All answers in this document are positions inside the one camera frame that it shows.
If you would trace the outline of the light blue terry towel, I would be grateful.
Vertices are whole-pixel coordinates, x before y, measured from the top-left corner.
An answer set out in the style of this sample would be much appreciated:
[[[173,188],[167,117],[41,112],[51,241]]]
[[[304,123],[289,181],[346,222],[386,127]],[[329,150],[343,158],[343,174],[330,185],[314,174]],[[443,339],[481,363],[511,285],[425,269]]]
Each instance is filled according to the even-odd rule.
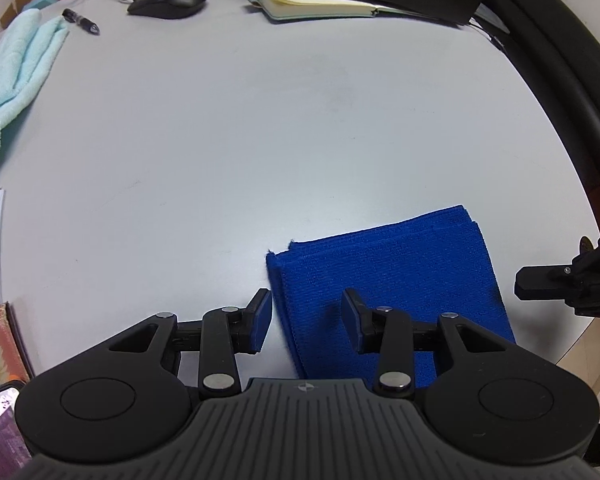
[[[38,95],[68,35],[58,16],[42,21],[42,12],[18,15],[0,39],[0,151],[2,132]]]

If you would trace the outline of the black computer mouse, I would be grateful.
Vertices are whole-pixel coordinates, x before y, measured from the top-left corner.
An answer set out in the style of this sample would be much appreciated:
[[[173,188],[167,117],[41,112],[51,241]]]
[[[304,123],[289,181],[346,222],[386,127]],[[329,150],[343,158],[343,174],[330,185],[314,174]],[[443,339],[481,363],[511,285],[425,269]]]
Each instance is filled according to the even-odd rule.
[[[207,0],[134,0],[126,12],[142,18],[180,20],[193,16],[206,3]]]

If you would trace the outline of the blue microfiber towel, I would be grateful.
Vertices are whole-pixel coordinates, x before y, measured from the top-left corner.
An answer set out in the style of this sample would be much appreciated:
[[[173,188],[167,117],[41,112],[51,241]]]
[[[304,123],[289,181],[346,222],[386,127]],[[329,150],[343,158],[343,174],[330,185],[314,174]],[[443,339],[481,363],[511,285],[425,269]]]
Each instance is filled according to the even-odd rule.
[[[266,256],[275,307],[301,379],[373,382],[378,357],[358,354],[340,314],[347,288],[371,308],[433,323],[456,312],[515,338],[478,223],[463,206],[399,223],[292,242]]]

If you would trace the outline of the cream notebook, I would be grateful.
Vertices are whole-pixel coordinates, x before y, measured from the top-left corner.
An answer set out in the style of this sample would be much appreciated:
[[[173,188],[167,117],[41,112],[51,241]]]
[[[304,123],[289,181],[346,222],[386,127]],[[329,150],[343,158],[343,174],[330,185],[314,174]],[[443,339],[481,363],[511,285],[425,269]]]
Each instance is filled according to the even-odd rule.
[[[248,0],[248,2],[276,22],[378,18],[387,15],[443,23],[441,18],[428,18],[422,14],[395,9],[391,6],[356,0]]]

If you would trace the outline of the colourful book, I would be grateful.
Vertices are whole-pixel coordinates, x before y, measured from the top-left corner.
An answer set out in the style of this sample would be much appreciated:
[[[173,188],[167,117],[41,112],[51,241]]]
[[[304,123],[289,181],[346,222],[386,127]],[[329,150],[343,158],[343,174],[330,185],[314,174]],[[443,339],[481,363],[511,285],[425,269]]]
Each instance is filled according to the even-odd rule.
[[[34,371],[24,348],[12,306],[0,304],[0,386],[8,382],[28,382]]]

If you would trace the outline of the smartphone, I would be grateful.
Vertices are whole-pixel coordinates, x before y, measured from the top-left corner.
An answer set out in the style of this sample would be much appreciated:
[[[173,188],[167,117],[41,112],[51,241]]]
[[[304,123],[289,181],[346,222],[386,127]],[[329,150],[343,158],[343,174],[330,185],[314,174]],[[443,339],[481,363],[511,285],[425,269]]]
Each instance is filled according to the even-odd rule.
[[[0,480],[10,479],[31,459],[15,421],[15,405],[24,382],[0,385]]]

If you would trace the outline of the black pen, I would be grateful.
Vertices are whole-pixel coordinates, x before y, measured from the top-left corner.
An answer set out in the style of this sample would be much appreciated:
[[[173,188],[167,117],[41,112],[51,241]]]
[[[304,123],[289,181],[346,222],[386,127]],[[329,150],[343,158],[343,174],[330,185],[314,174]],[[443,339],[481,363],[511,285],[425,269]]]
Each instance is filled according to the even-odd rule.
[[[62,10],[62,17],[68,23],[75,24],[80,29],[83,29],[84,32],[88,32],[90,35],[100,35],[100,29],[98,25],[95,22],[86,18],[85,16],[76,13],[76,11],[73,11],[71,9],[64,9]]]

